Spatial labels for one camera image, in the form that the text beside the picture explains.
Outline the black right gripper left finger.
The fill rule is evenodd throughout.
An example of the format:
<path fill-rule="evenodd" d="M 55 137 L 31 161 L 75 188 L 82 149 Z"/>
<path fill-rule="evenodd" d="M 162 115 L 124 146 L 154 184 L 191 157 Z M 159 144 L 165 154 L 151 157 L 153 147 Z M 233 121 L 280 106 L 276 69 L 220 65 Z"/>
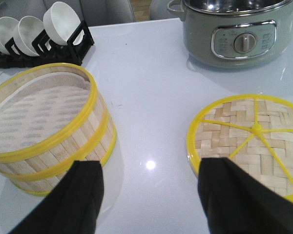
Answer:
<path fill-rule="evenodd" d="M 100 162 L 75 161 L 12 234 L 93 234 L 104 197 Z"/>

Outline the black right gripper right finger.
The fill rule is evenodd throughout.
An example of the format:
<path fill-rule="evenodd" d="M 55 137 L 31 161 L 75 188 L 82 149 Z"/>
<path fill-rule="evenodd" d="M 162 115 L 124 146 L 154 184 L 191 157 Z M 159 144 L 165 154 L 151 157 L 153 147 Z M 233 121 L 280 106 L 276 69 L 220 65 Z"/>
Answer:
<path fill-rule="evenodd" d="M 228 158 L 204 158 L 198 194 L 212 234 L 293 234 L 293 203 Z"/>

